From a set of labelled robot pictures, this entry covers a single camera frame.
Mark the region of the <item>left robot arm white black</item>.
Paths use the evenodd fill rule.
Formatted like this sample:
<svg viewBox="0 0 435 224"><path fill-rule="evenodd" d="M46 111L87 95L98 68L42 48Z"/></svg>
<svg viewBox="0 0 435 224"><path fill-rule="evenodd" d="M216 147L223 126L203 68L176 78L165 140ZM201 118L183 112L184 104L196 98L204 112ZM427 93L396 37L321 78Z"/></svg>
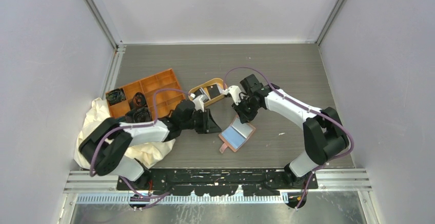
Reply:
<svg viewBox="0 0 435 224"><path fill-rule="evenodd" d="M109 117L79 145L78 152L90 164L91 176L118 175L142 190L149 185L149 167L126 156L127 149L147 142L167 143L183 130L198 134L220 133L222 129L206 108L183 100L168 115L145 123L122 123Z"/></svg>

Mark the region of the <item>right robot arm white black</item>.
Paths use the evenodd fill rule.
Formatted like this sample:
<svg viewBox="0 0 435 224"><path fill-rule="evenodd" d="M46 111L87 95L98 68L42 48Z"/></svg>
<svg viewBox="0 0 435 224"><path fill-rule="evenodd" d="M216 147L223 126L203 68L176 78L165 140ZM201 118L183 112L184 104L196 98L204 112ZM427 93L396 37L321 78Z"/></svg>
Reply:
<svg viewBox="0 0 435 224"><path fill-rule="evenodd" d="M296 124L303 131L304 151L288 163L284 171L286 185L296 189L305 176L338 156L350 141L335 109L309 106L289 96L279 86L262 84L254 74L229 86L225 94L233 99L232 108L241 123L249 123L263 108Z"/></svg>

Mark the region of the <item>black card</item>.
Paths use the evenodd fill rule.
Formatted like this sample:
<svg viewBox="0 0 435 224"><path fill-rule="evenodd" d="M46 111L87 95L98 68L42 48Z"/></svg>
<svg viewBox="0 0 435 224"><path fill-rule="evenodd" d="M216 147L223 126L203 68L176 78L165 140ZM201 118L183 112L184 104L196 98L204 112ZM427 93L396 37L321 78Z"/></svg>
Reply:
<svg viewBox="0 0 435 224"><path fill-rule="evenodd" d="M208 94L210 96L210 99L217 98L218 96L221 95L220 86L218 84L213 84L213 85L207 86L206 88L207 88Z"/></svg>

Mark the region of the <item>oval wooden card tray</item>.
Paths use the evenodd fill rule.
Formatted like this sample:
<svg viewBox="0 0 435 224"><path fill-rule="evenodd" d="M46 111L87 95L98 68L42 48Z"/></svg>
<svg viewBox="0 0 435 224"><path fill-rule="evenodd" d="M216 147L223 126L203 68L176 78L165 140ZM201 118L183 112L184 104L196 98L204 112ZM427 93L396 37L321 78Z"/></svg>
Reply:
<svg viewBox="0 0 435 224"><path fill-rule="evenodd" d="M189 93L189 99L195 101L201 98L204 107L222 100L225 95L223 94L224 84L221 78L213 78L197 87L192 88Z"/></svg>

